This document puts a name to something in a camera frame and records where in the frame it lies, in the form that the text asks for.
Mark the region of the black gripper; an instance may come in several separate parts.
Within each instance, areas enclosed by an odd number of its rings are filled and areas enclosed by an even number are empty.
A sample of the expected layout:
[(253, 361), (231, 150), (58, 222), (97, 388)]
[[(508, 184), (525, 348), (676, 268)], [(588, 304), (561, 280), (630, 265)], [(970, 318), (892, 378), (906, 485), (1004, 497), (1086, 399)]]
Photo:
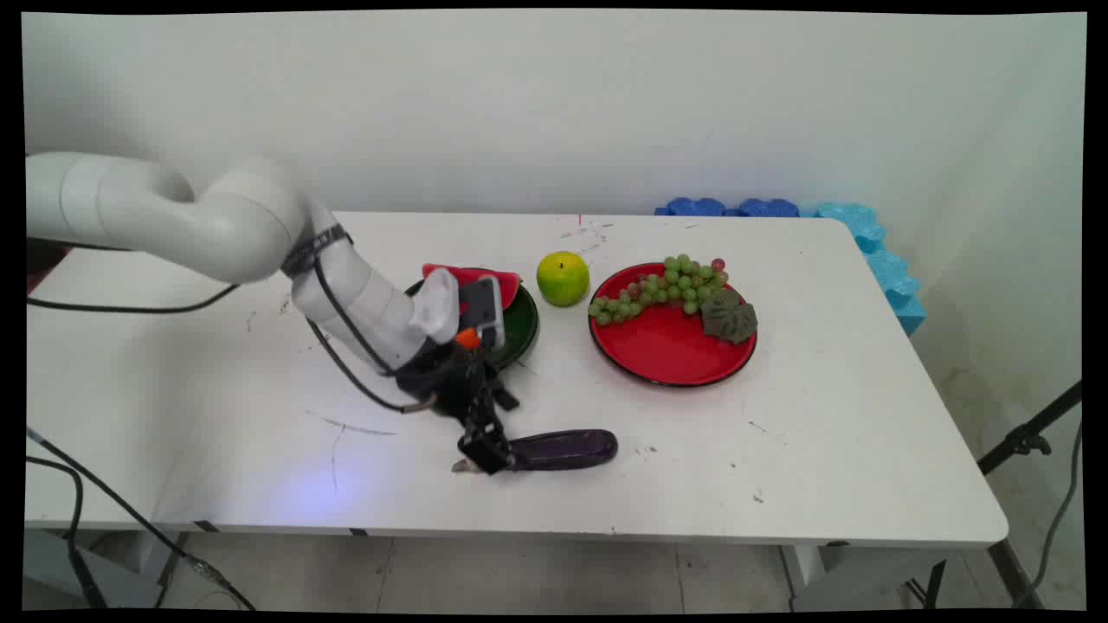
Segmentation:
[(506, 413), (519, 408), (499, 377), (488, 377), (488, 349), (468, 350), (459, 343), (437, 344), (421, 351), (394, 372), (396, 385), (440, 417), (462, 421), (458, 447), (479, 471), (495, 474), (515, 466), (496, 408)]

